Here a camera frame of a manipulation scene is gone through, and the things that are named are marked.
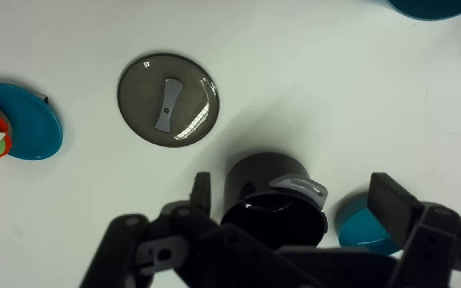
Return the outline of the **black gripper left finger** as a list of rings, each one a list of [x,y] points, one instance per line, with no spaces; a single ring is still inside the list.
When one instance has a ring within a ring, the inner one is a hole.
[[[222,288],[222,270],[206,236],[217,228],[209,217],[211,174],[196,172],[187,199],[164,204],[160,215],[116,215],[79,281],[79,288],[150,288],[153,275],[174,270],[188,288]]]

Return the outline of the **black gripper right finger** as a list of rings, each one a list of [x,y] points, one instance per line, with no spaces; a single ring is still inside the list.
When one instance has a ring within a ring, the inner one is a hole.
[[[368,207],[401,247],[388,288],[449,288],[461,271],[461,215],[420,201],[387,172],[372,172]]]

